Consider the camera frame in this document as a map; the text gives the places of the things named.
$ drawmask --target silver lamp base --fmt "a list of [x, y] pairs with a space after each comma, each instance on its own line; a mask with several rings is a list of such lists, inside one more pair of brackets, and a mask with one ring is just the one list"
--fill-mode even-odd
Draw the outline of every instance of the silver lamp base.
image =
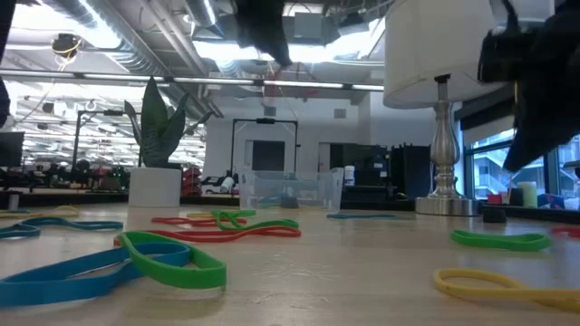
[[477, 216], [479, 203], [467, 198], [428, 198], [415, 200], [415, 212], [438, 216]]
[[451, 125], [451, 105], [447, 82], [450, 75], [435, 77], [439, 101], [435, 105], [437, 130], [431, 144], [431, 161], [435, 165], [435, 190], [427, 197], [417, 198], [415, 212], [437, 216], [476, 216], [479, 203], [462, 196], [455, 188], [455, 164], [459, 162], [459, 143]]

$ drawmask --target computer monitor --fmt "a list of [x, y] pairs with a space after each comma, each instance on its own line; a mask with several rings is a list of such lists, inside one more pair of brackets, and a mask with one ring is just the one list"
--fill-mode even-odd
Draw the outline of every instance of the computer monitor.
[[23, 143], [23, 132], [0, 132], [0, 167], [20, 167]]

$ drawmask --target table lamp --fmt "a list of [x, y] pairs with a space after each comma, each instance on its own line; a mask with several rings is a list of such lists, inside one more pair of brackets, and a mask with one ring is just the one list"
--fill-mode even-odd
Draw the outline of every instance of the table lamp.
[[477, 201], [455, 188], [459, 143], [451, 126], [451, 103], [476, 98], [501, 85], [478, 82], [481, 43], [496, 27], [489, 1], [397, 0], [385, 18], [384, 105], [434, 107], [436, 133], [430, 156], [435, 190], [416, 200], [416, 212], [474, 216]]

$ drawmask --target white planter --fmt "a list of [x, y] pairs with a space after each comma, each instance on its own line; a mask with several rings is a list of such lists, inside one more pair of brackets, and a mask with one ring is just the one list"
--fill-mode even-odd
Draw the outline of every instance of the white planter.
[[134, 168], [130, 173], [129, 206], [179, 207], [181, 171], [172, 168]]

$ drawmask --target white lampshade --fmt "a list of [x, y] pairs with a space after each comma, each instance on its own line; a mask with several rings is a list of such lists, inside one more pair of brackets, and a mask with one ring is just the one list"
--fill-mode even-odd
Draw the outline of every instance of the white lampshade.
[[385, 29], [384, 105], [426, 108], [438, 100], [434, 78], [450, 74], [449, 100], [464, 101], [500, 85], [478, 82], [481, 43], [496, 27], [487, 0], [397, 0]]

